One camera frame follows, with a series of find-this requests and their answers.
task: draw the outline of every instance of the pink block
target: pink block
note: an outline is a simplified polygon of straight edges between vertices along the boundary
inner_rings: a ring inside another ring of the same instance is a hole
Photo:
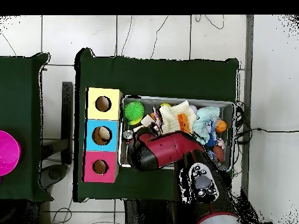
[[[104,160],[108,170],[104,174],[93,171],[93,164],[97,160]],[[114,183],[118,174],[117,152],[86,151],[84,182]]]

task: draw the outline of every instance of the green table mat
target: green table mat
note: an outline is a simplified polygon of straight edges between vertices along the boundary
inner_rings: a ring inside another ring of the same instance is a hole
[[[84,149],[85,89],[120,89],[124,95],[174,97],[234,102],[238,60],[191,61],[93,57],[88,48],[75,59],[74,198],[174,200],[173,170],[137,172],[121,167],[115,183],[81,181]]]
[[[0,130],[21,146],[18,165],[4,176],[0,199],[53,200],[39,186],[41,110],[39,72],[48,54],[0,57]]]

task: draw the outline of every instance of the shape sorter box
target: shape sorter box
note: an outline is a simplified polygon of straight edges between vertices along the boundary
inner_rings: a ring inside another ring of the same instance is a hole
[[[98,160],[106,164],[106,173],[95,172],[94,164]],[[84,182],[114,183],[119,172],[117,152],[86,151],[84,165]]]
[[[87,118],[91,120],[119,120],[122,92],[119,89],[86,88]]]
[[[105,127],[110,132],[110,141],[105,145],[96,144],[93,139],[93,131],[97,127]],[[119,144],[119,122],[109,120],[87,119],[86,151],[117,152]]]

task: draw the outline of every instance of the blue block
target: blue block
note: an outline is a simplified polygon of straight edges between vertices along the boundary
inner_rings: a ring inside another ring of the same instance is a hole
[[[107,120],[90,120],[87,119],[87,137],[86,137],[86,150],[87,151],[111,151],[117,152],[117,140],[119,139],[119,130],[117,121]],[[107,127],[112,132],[112,139],[106,145],[98,145],[92,140],[92,132],[96,127]]]

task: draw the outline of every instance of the pink bowl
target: pink bowl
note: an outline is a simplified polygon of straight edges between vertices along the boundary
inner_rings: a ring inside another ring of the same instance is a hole
[[[21,154],[19,143],[5,131],[0,131],[0,176],[10,173]]]

